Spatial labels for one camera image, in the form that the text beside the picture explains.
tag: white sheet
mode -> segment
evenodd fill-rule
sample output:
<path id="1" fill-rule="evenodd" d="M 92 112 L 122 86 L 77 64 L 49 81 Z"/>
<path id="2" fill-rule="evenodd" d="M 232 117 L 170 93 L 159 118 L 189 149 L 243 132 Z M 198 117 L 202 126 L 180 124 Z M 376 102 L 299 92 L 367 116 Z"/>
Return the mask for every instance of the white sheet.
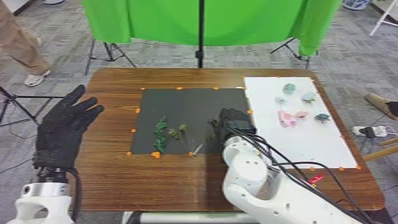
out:
<path id="1" fill-rule="evenodd" d="M 283 92 L 289 83 L 298 86 L 292 95 Z M 312 78 L 248 77 L 246 87 L 259 134 L 292 161 L 317 161 L 331 168 L 356 168 L 358 162 L 333 117 L 326 123 L 315 120 L 321 113 L 331 115 L 322 97 L 317 94 L 317 101 L 312 104 L 301 99 L 308 92 L 317 92 Z M 278 103 L 276 97 L 289 100 L 285 105 Z M 285 128 L 282 126 L 280 110 L 292 114 L 299 111 L 310 112 L 308 118 L 299 120 L 298 127 Z M 301 165 L 301 167 L 310 168 L 315 165 Z"/>

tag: sneaker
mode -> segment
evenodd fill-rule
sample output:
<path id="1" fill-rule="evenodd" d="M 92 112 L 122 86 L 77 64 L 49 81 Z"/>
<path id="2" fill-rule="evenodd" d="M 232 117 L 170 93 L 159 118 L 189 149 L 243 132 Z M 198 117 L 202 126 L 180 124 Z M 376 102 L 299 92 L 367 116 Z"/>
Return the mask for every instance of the sneaker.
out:
<path id="1" fill-rule="evenodd" d="M 29 87 L 38 86 L 44 83 L 45 77 L 51 75 L 51 70 L 45 72 L 44 75 L 29 75 L 29 78 L 26 79 L 26 85 Z"/>

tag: green screen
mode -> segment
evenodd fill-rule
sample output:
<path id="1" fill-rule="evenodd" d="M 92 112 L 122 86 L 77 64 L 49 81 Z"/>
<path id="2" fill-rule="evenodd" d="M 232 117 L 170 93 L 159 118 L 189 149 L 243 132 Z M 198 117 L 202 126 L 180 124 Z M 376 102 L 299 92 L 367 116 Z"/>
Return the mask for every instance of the green screen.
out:
<path id="1" fill-rule="evenodd" d="M 200 0 L 84 0 L 95 38 L 132 37 L 198 45 Z M 340 0 L 207 0 L 205 45 L 269 43 L 298 37 L 312 56 L 328 33 Z"/>

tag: metal stand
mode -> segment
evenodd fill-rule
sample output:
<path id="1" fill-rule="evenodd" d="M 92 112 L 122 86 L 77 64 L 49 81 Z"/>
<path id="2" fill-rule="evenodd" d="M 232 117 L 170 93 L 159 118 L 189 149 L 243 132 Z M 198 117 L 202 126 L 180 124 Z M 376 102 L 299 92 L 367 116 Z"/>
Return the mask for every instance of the metal stand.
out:
<path id="1" fill-rule="evenodd" d="M 95 48 L 97 48 L 97 39 L 93 39 L 92 42 L 92 53 L 90 53 L 90 60 L 88 60 L 88 66 L 86 66 L 86 75 L 90 75 L 90 69 L 92 69 L 92 60 L 104 60 L 107 62 L 116 62 L 120 58 L 127 58 L 129 63 L 132 64 L 132 66 L 138 68 L 134 61 L 125 53 L 125 51 L 122 50 L 122 47 L 116 43 L 107 43 L 104 42 L 104 47 L 106 47 L 106 51 L 107 51 L 107 56 L 109 58 L 100 58 L 100 57 L 93 57 L 93 52 L 95 52 Z M 116 57 L 115 56 L 115 49 L 120 51 L 122 55 Z"/>
<path id="2" fill-rule="evenodd" d="M 19 123 L 24 123 L 28 121 L 35 121 L 35 123 L 40 125 L 40 122 L 38 122 L 38 116 L 42 115 L 42 112 L 45 110 L 45 107 L 49 105 L 49 103 L 52 102 L 54 99 L 63 99 L 65 97 L 60 97 L 60 96 L 17 96 L 17 95 L 12 95 L 10 92 L 6 91 L 4 87 L 0 87 L 0 94 L 6 96 L 6 100 L 4 100 L 4 109 L 3 109 L 3 113 L 0 113 L 0 127 L 8 126 L 8 125 L 13 125 L 13 124 L 19 124 Z M 47 99 L 47 102 L 36 112 L 36 114 L 33 114 L 28 110 L 28 108 L 24 107 L 22 103 L 19 102 L 19 99 Z M 15 104 L 15 106 L 22 109 L 24 113 L 28 114 L 29 118 L 28 119 L 22 119 L 19 121 L 13 121 L 12 123 L 4 124 L 4 116 L 6 116 L 6 111 L 8 111 L 8 108 L 10 108 L 10 104 Z"/>
<path id="3" fill-rule="evenodd" d="M 296 53 L 296 51 L 294 51 L 294 49 L 292 49 L 292 47 L 291 47 L 291 42 L 292 42 L 294 40 L 296 40 L 296 38 L 292 38 L 292 39 L 285 42 L 285 44 L 276 48 L 276 50 L 271 52 L 271 54 L 275 54 L 275 53 L 282 50 L 282 48 L 287 47 L 289 50 L 291 50 L 291 52 L 292 52 L 292 54 L 294 54 L 294 56 L 296 56 L 296 58 L 298 58 L 301 61 L 306 61 L 306 69 L 310 69 L 312 57 L 310 57 L 310 56 L 303 56 L 303 55 L 299 55 L 299 54 Z"/>
<path id="4" fill-rule="evenodd" d="M 205 0 L 200 0 L 200 49 L 196 51 L 198 68 L 203 68 L 205 59 Z"/>

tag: gray floor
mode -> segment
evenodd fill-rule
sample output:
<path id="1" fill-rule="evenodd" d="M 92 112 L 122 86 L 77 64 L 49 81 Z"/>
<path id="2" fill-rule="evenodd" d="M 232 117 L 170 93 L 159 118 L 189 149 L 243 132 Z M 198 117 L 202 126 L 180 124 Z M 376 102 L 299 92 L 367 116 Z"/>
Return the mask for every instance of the gray floor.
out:
<path id="1" fill-rule="evenodd" d="M 321 55 L 314 58 L 312 70 L 326 84 L 338 112 L 351 128 L 370 125 L 383 113 L 369 105 L 363 96 L 374 92 L 398 99 L 398 28 L 385 25 L 376 37 L 369 36 L 381 14 L 374 9 L 363 12 L 340 10 L 324 41 Z M 0 55 L 0 85 L 15 94 L 65 95 L 76 86 L 88 84 L 92 76 L 84 76 L 86 58 L 90 51 L 92 31 L 79 0 L 70 0 L 61 7 L 40 4 L 40 1 L 19 17 L 20 24 L 42 36 L 45 45 L 42 52 L 54 65 L 54 73 L 47 82 L 36 88 L 24 86 L 26 71 L 6 55 Z M 207 48 L 207 67 L 223 68 L 305 68 L 305 64 L 283 49 L 271 55 L 280 43 L 235 47 Z M 196 47 L 136 40 L 123 46 L 139 67 L 196 67 Z M 120 60 L 115 64 L 95 62 L 93 71 L 106 66 L 127 67 Z M 40 100 L 28 102 L 36 109 Z M 12 119 L 20 113 L 10 110 Z M 378 125 L 398 125 L 383 118 Z M 20 139 L 12 132 L 31 137 L 36 135 L 33 124 L 17 125 L 13 130 L 0 129 L 0 170 L 26 161 L 35 152 L 35 137 Z M 381 150 L 378 142 L 358 138 L 363 153 Z M 398 223 L 398 155 L 369 163 L 381 189 L 386 190 L 386 207 Z M 22 165 L 0 175 L 0 223 L 15 217 L 15 200 L 20 189 L 33 177 L 33 167 Z M 81 223 L 118 223 L 120 213 L 84 213 Z"/>

